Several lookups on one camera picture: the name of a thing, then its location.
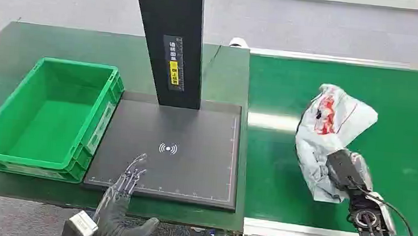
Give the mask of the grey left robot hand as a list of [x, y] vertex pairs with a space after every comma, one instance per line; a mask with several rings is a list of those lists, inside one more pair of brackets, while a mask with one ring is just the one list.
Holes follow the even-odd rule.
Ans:
[[93, 236], [148, 236], [156, 230], [160, 221], [152, 217], [140, 226], [125, 225], [131, 195], [138, 180], [146, 172], [145, 169], [139, 170], [137, 167], [146, 160], [146, 154], [138, 155], [117, 181], [107, 188], [93, 216], [93, 221], [98, 227]]

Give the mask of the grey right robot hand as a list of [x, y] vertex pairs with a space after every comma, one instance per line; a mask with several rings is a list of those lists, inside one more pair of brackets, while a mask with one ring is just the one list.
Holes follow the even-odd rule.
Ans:
[[370, 169], [361, 154], [341, 149], [327, 156], [326, 166], [330, 180], [348, 197], [373, 191]]

